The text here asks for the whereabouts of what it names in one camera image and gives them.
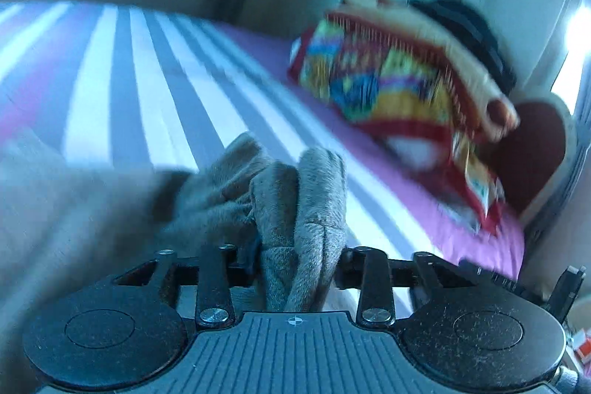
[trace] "folded gray cloth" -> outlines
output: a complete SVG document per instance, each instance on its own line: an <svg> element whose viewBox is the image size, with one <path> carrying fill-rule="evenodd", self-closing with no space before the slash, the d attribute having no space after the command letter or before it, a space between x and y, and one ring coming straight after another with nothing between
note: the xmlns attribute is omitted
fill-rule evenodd
<svg viewBox="0 0 591 394"><path fill-rule="evenodd" d="M0 393L37 387L24 324L56 298L151 257L262 239L261 275L236 310L320 310L345 245L346 176L324 149L297 167L242 134L199 173L73 168L34 135L0 152Z"/></svg>

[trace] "silver bolt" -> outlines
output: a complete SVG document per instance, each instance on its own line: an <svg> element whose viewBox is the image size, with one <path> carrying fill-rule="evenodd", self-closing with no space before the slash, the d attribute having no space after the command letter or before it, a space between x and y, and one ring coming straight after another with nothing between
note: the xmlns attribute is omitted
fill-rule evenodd
<svg viewBox="0 0 591 394"><path fill-rule="evenodd" d="M361 316L367 322L373 323L388 322L392 318L386 309L379 308L365 309Z"/></svg>
<svg viewBox="0 0 591 394"><path fill-rule="evenodd" d="M201 311L199 317L205 322L219 324L221 322L226 322L230 315L228 314L228 311L226 309L212 307L209 309L205 309L204 311Z"/></svg>

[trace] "crosshair logo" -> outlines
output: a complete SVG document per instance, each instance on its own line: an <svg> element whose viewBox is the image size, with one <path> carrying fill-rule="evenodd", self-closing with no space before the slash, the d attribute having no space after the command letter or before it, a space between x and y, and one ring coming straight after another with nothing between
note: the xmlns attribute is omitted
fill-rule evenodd
<svg viewBox="0 0 591 394"><path fill-rule="evenodd" d="M293 316L290 317L287 322L289 322L291 325L299 326L302 322L304 322L304 320L301 317Z"/></svg>

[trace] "bed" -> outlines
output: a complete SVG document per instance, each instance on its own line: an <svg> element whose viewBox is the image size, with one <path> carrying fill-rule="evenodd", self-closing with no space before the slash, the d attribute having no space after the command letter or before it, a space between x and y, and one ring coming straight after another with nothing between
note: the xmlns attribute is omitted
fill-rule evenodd
<svg viewBox="0 0 591 394"><path fill-rule="evenodd" d="M456 224L382 147L288 80L290 50L290 41L135 7L2 4L0 143L29 128L73 164L193 170L246 130L289 163L320 144L348 167L350 246L468 258L516 279L524 236L515 218L505 214L496 237ZM408 315L406 291L395 295L397 316Z"/></svg>

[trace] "ribbed gray plate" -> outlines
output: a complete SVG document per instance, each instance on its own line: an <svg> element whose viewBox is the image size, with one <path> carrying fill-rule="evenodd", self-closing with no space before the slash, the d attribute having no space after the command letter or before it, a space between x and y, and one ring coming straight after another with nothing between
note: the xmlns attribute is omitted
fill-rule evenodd
<svg viewBox="0 0 591 394"><path fill-rule="evenodd" d="M417 371L394 339L358 329L344 312L250 312L200 334L170 371L129 394L452 394ZM531 391L551 394L549 386ZM40 394L57 394L46 387Z"/></svg>

